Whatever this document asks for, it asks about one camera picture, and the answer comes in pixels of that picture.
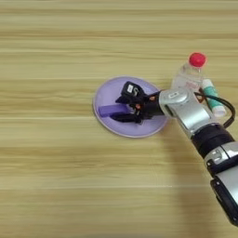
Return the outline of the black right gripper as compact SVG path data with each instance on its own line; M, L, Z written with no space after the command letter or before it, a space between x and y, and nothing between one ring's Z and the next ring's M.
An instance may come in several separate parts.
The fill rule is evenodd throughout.
M134 113L113 113L110 117L120 123L141 124L144 120L151 120L154 116L162 114L159 96L159 92L151 95L138 92L134 97L121 95L115 102L132 105Z

